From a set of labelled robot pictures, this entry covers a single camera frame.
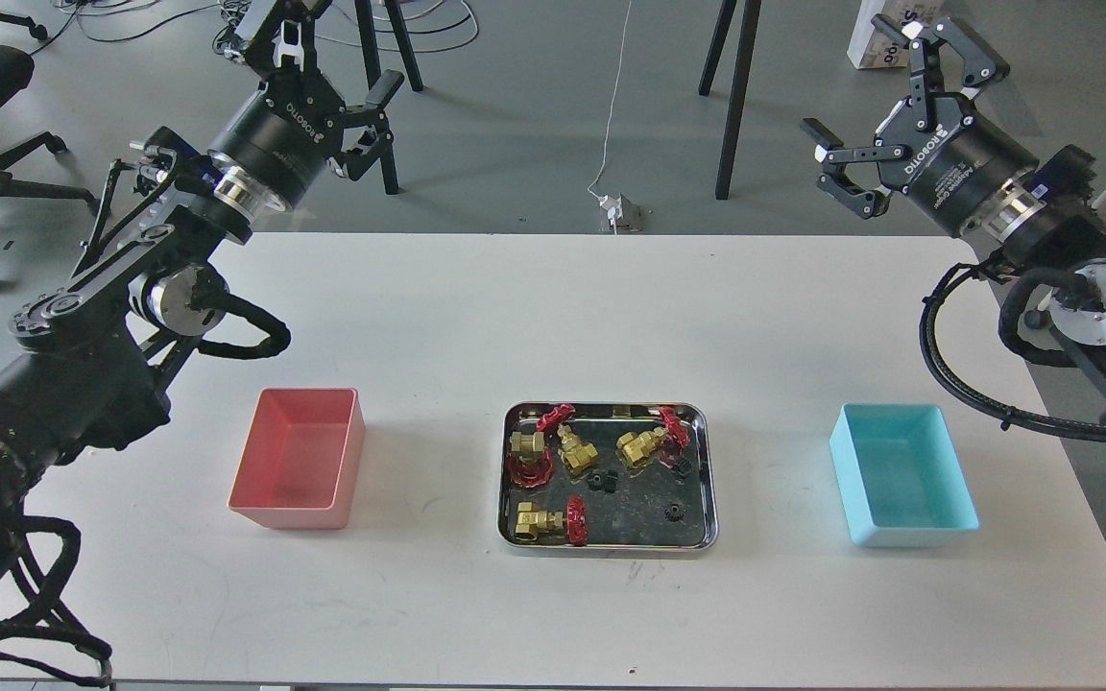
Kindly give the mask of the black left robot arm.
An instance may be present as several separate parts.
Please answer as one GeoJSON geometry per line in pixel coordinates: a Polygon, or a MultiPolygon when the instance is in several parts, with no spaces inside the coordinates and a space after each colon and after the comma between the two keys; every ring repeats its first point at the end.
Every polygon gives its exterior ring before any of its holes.
{"type": "Polygon", "coordinates": [[[225,54],[259,78],[209,149],[161,127],[132,164],[140,203],[115,226],[101,205],[64,285],[10,322],[21,355],[0,371],[0,661],[74,685],[114,688],[111,647],[62,603],[81,546],[73,522],[27,514],[50,467],[168,423],[167,390],[196,353],[253,360],[291,341],[211,266],[264,210],[285,213],[324,169],[357,180],[390,161],[385,108],[404,82],[366,53],[369,92],[349,106],[319,67],[325,1],[254,1],[225,54]]]}

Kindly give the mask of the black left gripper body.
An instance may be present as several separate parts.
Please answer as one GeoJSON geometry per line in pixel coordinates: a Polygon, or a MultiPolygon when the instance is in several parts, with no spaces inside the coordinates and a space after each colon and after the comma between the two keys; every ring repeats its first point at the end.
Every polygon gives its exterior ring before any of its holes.
{"type": "Polygon", "coordinates": [[[346,108],[325,81],[265,83],[209,145],[221,165],[237,165],[276,193],[281,209],[303,200],[326,163],[341,150],[337,117],[346,108]]]}

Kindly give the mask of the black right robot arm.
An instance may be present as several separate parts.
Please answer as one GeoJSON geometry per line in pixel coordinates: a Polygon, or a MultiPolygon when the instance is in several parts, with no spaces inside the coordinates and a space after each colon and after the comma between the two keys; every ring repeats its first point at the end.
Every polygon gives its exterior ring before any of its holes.
{"type": "Polygon", "coordinates": [[[1002,345],[1033,366],[1084,371],[1106,399],[1106,226],[1091,205],[1091,155],[1070,145],[1039,163],[978,112],[975,96],[1010,67],[961,19],[899,25],[874,14],[872,23],[909,51],[909,92],[864,148],[847,148],[816,119],[803,122],[817,146],[818,188],[864,219],[885,214],[891,193],[902,193],[956,239],[974,230],[995,237],[987,261],[952,268],[926,297],[919,345],[927,368],[1002,427],[1106,443],[1106,412],[1079,421],[1002,404],[967,385],[936,337],[940,308],[967,279],[1008,283],[1002,345]]]}

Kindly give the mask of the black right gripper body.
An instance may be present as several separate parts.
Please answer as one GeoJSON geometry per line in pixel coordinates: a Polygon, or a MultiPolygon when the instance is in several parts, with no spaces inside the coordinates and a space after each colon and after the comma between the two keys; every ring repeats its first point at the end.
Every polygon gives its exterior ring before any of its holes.
{"type": "Polygon", "coordinates": [[[936,93],[933,109],[930,130],[917,130],[919,117],[904,102],[879,124],[875,139],[900,146],[907,157],[878,163],[878,178],[958,237],[992,193],[1035,170],[1039,160],[961,93],[936,93]]]}

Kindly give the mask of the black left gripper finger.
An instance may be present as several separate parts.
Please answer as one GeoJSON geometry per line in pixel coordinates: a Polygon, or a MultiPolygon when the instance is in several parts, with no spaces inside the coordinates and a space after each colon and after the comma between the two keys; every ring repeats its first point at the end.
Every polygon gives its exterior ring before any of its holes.
{"type": "Polygon", "coordinates": [[[335,151],[328,166],[338,177],[359,180],[374,163],[382,163],[383,182],[398,182],[394,158],[394,133],[385,107],[404,84],[396,70],[382,71],[380,78],[366,93],[364,104],[351,106],[335,115],[332,123],[338,130],[359,130],[359,137],[346,149],[335,151]]]}
{"type": "Polygon", "coordinates": [[[330,1],[253,1],[232,31],[232,60],[258,76],[263,92],[276,75],[295,78],[304,92],[332,90],[317,65],[316,19],[330,1]]]}

